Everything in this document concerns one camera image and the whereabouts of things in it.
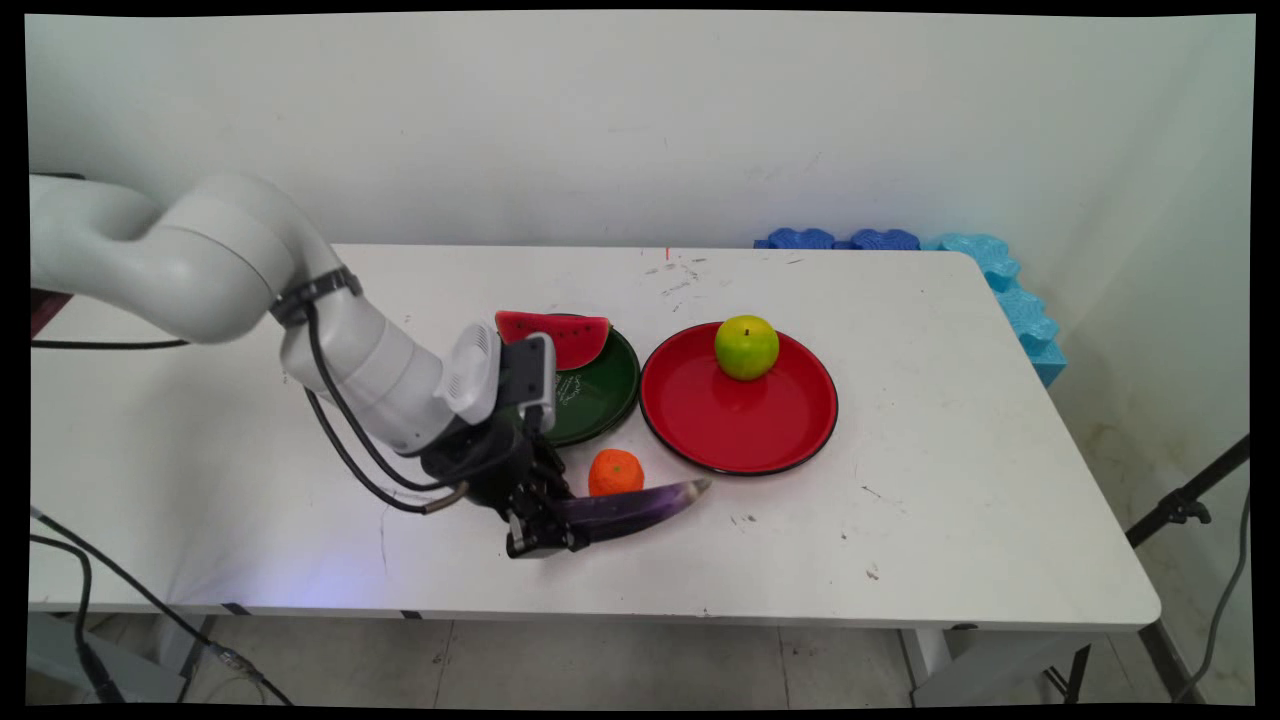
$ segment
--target electrical cord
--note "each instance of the electrical cord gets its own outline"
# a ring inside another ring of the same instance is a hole
[[[460,483],[458,487],[454,488],[452,493],[442,497],[440,500],[428,502],[426,505],[410,505],[408,502],[397,500],[396,497],[388,495],[383,488],[378,487],[372,480],[369,479],[369,475],[366,475],[365,471],[360,469],[360,465],[356,464],[356,461],[351,457],[351,454],[347,452],[347,448],[343,447],[342,441],[338,438],[338,433],[335,433],[333,425],[329,424],[329,418],[325,416],[324,409],[320,407],[320,398],[316,397],[316,393],[311,392],[311,388],[306,388],[306,392],[307,392],[307,402],[311,404],[311,410],[315,411],[316,420],[320,420],[320,427],[324,429],[324,434],[328,436],[329,442],[333,443],[333,448],[338,451],[338,456],[342,457],[342,461],[347,465],[347,469],[351,470],[351,474],[356,475],[356,479],[360,480],[360,484],[365,486],[365,489],[376,495],[378,500],[381,500],[383,502],[390,505],[396,510],[403,510],[404,512],[417,512],[420,515],[429,515],[431,512],[435,512],[436,510],[444,510],[445,507],[462,500],[462,496],[466,495],[468,486],[465,482]],[[332,388],[329,393],[333,397],[340,397]]]
[[[1244,493],[1244,511],[1240,514],[1240,559],[1235,562],[1235,571],[1231,573],[1231,579],[1228,580],[1226,588],[1222,591],[1222,597],[1217,601],[1217,609],[1213,610],[1213,621],[1208,625],[1208,642],[1204,646],[1204,660],[1201,662],[1199,670],[1192,675],[1192,679],[1183,685],[1183,689],[1174,696],[1172,702],[1179,702],[1183,697],[1196,687],[1196,683],[1201,682],[1206,673],[1208,673],[1208,664],[1213,660],[1213,644],[1217,642],[1217,625],[1222,621],[1222,611],[1226,610],[1226,601],[1231,597],[1231,591],[1235,589],[1235,583],[1244,574],[1244,561],[1248,559],[1249,553],[1249,495],[1252,491]]]
[[[36,350],[160,350],[191,345],[184,340],[160,340],[155,342],[82,342],[77,340],[33,340]]]
[[[116,575],[119,575],[122,580],[124,580],[125,583],[129,583],[129,585],[133,589],[138,591],[138,593],[142,594],[142,597],[147,598],[147,601],[151,605],[154,605],[156,607],[156,610],[159,610],[160,612],[164,612],[170,620],[174,621],[174,624],[177,624],[179,628],[182,628],[188,635],[196,638],[196,642],[198,642],[200,644],[205,646],[206,650],[209,650],[210,652],[212,652],[218,657],[218,660],[220,660],[224,665],[232,667],[233,670],[237,670],[237,671],[244,674],[250,680],[253,680],[255,683],[261,684],[264,688],[266,688],[268,691],[270,691],[271,694],[274,694],[276,698],[279,698],[279,701],[283,702],[284,705],[293,705],[293,702],[291,702],[289,698],[285,697],[284,693],[282,693],[279,691],[279,688],[276,688],[274,684],[271,684],[271,682],[268,680],[262,675],[262,673],[260,673],[257,670],[257,667],[255,667],[253,664],[248,661],[248,659],[246,659],[244,656],[239,655],[238,652],[236,652],[234,650],[232,650],[232,648],[229,648],[227,646],[215,643],[214,641],[209,639],[209,637],[206,637],[204,633],[201,633],[200,630],[197,630],[196,628],[193,628],[191,625],[191,623],[187,623],[186,620],[183,620],[182,615],[178,615],[177,612],[174,612],[174,610],[172,607],[169,607],[168,605],[165,605],[165,602],[163,600],[160,600],[151,591],[148,591],[146,587],[143,587],[142,583],[137,582],[133,578],[133,575],[128,574],[124,570],[124,568],[120,568],[119,565],[115,564],[114,560],[111,560],[110,557],[102,555],[102,551],[100,551],[99,548],[96,548],[92,544],[90,544],[88,541],[86,541],[84,538],[77,536],[76,533],[73,533],[70,530],[68,530],[67,528],[64,528],[61,525],[61,523],[58,523],[56,520],[54,520],[49,515],[45,515],[40,510],[37,510],[35,505],[31,506],[31,516],[33,519],[44,523],[45,525],[47,525],[49,529],[54,530],[55,533],[58,533],[58,534],[63,536],[64,538],[67,538],[67,539],[72,541],[73,543],[76,543],[81,550],[83,550],[84,552],[87,552],[87,553],[92,555],[93,557],[96,557],[97,561],[101,562],[102,565],[106,565],[113,573],[115,573]],[[86,575],[84,575],[86,577],[86,583],[84,583],[84,591],[81,594],[81,602],[83,603],[84,607],[87,607],[88,606],[88,582],[87,582],[87,578],[88,578],[88,559],[87,557],[83,559],[82,564],[83,564],[83,566],[86,569]],[[102,669],[102,673],[104,673],[104,676],[105,676],[105,673],[106,673],[105,667]]]
[[[93,652],[88,642],[84,641],[84,618],[88,615],[88,594],[90,588],[93,585],[93,571],[90,569],[88,556],[81,548],[55,541],[54,538],[46,538],[36,533],[29,533],[28,537],[31,542],[56,547],[74,555],[81,561],[81,573],[84,575],[84,580],[81,583],[81,603],[76,611],[76,655],[79,656],[81,669],[84,670],[84,675],[93,687],[93,694],[97,696],[99,702],[124,702],[120,688],[115,687],[115,683],[111,682],[111,675],[106,671],[106,666],[102,665],[102,660]]]
[[[399,473],[397,473],[396,469],[387,462],[387,460],[381,456],[381,454],[378,452],[378,448],[374,447],[374,442],[369,439],[369,434],[365,433],[365,428],[362,428],[360,425],[360,420],[356,419],[356,414],[352,413],[351,406],[347,405],[347,400],[342,397],[340,392],[338,392],[338,386],[333,380],[333,374],[329,373],[329,363],[328,360],[325,360],[324,348],[320,346],[320,320],[316,313],[315,304],[308,302],[305,310],[307,315],[307,336],[311,341],[311,356],[315,360],[316,369],[320,372],[320,379],[324,382],[325,389],[329,391],[329,397],[333,398],[334,405],[337,405],[338,410],[342,411],[342,416],[347,419],[347,424],[351,425],[352,432],[356,433],[356,438],[360,439],[360,443],[365,446],[365,450],[374,459],[374,462],[376,462],[378,466],[381,468],[384,473],[387,473],[387,477],[396,480],[397,484],[412,491],[422,492],[422,491],[439,489],[444,487],[452,487],[454,483],[449,482],[426,483],[426,484],[415,483],[404,478]],[[443,510],[444,507],[453,505],[458,500],[462,500],[462,496],[466,495],[466,483],[462,483],[457,486],[454,492],[445,496],[444,498],[421,506],[407,505],[390,497],[389,495],[383,492],[378,486],[375,486],[372,480],[370,480],[369,477],[360,470],[358,465],[356,465],[355,461],[351,460],[351,455],[347,454],[347,450],[344,447],[342,447],[342,442],[338,439],[337,433],[333,432],[333,425],[329,424],[329,419],[325,416],[324,410],[316,401],[315,393],[311,392],[310,388],[306,392],[307,392],[307,401],[311,402],[311,409],[315,411],[316,419],[320,420],[320,425],[324,428],[325,434],[329,436],[329,442],[333,443],[334,450],[337,450],[338,455],[342,456],[343,462],[346,462],[347,468],[349,468],[352,474],[356,475],[356,479],[358,479],[361,484],[364,484],[365,488],[369,489],[369,492],[376,495],[383,502],[387,502],[388,505],[392,505],[398,510],[404,510],[406,512],[426,514],[426,512],[435,512],[436,510]],[[440,502],[443,502],[443,505],[436,506],[436,503]]]
[[[369,439],[369,434],[365,433],[365,428],[362,428],[360,425],[360,420],[356,419],[356,414],[351,411],[351,406],[347,405],[342,393],[338,392],[338,386],[334,383],[333,375],[329,373],[329,363],[324,357],[324,348],[320,347],[320,320],[319,314],[316,313],[315,302],[307,302],[305,311],[307,314],[307,336],[311,340],[311,356],[315,359],[316,369],[320,370],[320,379],[324,380],[324,387],[329,391],[329,396],[333,397],[334,405],[337,405],[338,410],[342,411],[342,416],[347,419],[347,424],[351,425],[351,429],[356,433],[356,438],[360,441],[360,445],[365,446],[365,450],[374,459],[374,462],[376,462],[378,466],[387,473],[388,478],[396,480],[397,484],[407,489],[424,492],[451,487],[452,483],[415,483],[413,480],[410,480],[397,473],[396,468],[392,468],[381,454],[378,452],[378,448],[374,447],[374,442]]]

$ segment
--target watermelon slice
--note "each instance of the watermelon slice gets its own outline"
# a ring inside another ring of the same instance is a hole
[[[507,345],[520,342],[531,333],[552,336],[556,346],[556,372],[576,370],[595,360],[609,340],[608,318],[582,318],[579,315],[539,315],[538,313],[512,313],[499,310],[493,322]]]

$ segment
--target green apple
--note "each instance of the green apple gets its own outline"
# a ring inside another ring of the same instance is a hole
[[[735,380],[754,380],[778,361],[778,333],[764,318],[730,318],[716,331],[716,361]]]

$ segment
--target table leg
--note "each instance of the table leg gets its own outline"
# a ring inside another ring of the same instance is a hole
[[[916,707],[980,705],[1097,638],[1088,633],[986,632],[952,659],[942,630],[904,630],[915,679],[911,700]]]

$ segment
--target black plate rim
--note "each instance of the black plate rim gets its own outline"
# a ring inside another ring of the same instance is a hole
[[[552,314],[553,315],[568,315],[568,316],[575,316],[575,318],[581,318],[582,316],[582,315],[576,315],[573,313],[552,313]],[[628,341],[627,337],[625,334],[622,334],[622,331],[620,331],[618,328],[616,328],[612,323],[609,323],[609,334],[611,336],[616,334],[618,337],[618,340],[622,341],[622,346],[626,347],[627,352],[631,355],[631,361],[639,369],[637,373],[636,373],[636,387],[635,387],[635,391],[631,393],[631,397],[628,397],[627,401],[623,404],[623,410],[614,419],[614,421],[612,421],[608,425],[600,428],[600,430],[598,430],[595,433],[589,433],[585,437],[579,437],[576,439],[553,441],[550,438],[547,438],[547,441],[550,442],[552,447],[554,447],[557,450],[561,448],[561,447],[572,447],[575,445],[581,445],[584,442],[595,439],[595,438],[603,436],[604,433],[607,433],[607,432],[617,428],[618,425],[621,425],[622,423],[625,423],[627,420],[627,418],[631,416],[631,413],[635,413],[636,405],[640,404],[640,383],[644,382],[644,370],[643,370],[643,368],[640,368],[640,356],[636,355],[636,348],[631,345],[631,341]],[[575,370],[567,370],[567,372],[572,373]]]

